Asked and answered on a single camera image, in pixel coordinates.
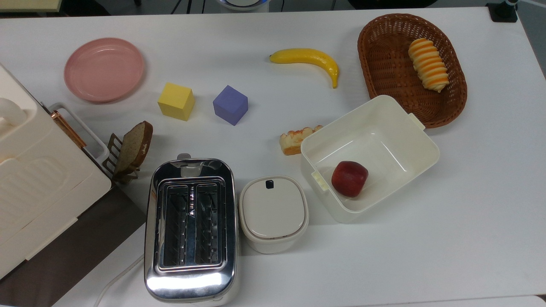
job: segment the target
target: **black cable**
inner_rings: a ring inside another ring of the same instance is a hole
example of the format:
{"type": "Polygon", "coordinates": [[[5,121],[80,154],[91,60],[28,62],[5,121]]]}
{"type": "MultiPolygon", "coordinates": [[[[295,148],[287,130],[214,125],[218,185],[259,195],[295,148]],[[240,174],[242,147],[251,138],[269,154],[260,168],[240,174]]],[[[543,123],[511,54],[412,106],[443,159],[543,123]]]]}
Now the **black cable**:
{"type": "Polygon", "coordinates": [[[189,14],[189,10],[192,9],[192,0],[188,0],[188,7],[186,8],[186,14],[189,14]]]}
{"type": "Polygon", "coordinates": [[[174,6],[174,9],[173,11],[171,12],[171,15],[174,14],[174,11],[176,11],[176,8],[178,7],[178,5],[180,4],[182,0],[178,0],[178,2],[176,2],[176,5],[174,6]]]}

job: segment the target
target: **box handle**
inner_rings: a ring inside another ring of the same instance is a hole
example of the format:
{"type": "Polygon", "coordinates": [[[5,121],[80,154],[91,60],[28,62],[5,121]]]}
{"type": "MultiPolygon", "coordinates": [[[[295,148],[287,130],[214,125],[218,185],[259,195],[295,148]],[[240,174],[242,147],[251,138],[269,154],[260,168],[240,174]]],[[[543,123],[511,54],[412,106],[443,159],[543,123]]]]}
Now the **box handle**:
{"type": "Polygon", "coordinates": [[[0,98],[0,117],[3,117],[10,125],[19,126],[27,120],[27,114],[15,102],[0,98]]]}
{"type": "Polygon", "coordinates": [[[313,176],[314,180],[318,183],[318,186],[321,187],[322,191],[327,191],[329,189],[326,180],[322,178],[322,175],[317,170],[311,173],[311,176],[313,176]]]}
{"type": "Polygon", "coordinates": [[[417,125],[417,127],[419,127],[419,129],[421,130],[425,129],[425,125],[423,125],[421,121],[413,113],[409,113],[408,116],[417,125]]]}

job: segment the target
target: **purple cube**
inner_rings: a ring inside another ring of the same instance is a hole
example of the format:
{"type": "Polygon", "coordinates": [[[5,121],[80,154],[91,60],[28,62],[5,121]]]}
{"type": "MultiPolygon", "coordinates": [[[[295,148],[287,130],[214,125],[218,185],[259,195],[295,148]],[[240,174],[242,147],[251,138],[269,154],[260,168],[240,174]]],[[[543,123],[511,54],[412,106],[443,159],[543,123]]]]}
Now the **purple cube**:
{"type": "Polygon", "coordinates": [[[212,105],[216,115],[235,126],[248,111],[248,98],[228,85],[214,99],[212,105]]]}

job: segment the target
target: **container lid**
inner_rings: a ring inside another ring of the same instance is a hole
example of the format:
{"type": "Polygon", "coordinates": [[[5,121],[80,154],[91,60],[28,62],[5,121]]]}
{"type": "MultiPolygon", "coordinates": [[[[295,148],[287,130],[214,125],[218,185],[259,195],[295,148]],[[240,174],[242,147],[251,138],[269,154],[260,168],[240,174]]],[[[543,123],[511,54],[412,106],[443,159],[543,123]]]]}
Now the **container lid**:
{"type": "Polygon", "coordinates": [[[307,220],[305,195],[292,178],[272,176],[251,181],[241,194],[243,227],[259,239],[297,233],[307,220]]]}

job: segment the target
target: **yellow cube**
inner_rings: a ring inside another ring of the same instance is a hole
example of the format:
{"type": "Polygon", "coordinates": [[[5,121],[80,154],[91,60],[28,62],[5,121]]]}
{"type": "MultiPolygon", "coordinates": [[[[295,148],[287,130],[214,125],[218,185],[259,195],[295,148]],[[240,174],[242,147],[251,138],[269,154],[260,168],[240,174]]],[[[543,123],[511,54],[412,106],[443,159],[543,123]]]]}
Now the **yellow cube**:
{"type": "Polygon", "coordinates": [[[191,88],[167,82],[157,103],[163,115],[187,121],[195,98],[191,88]]]}

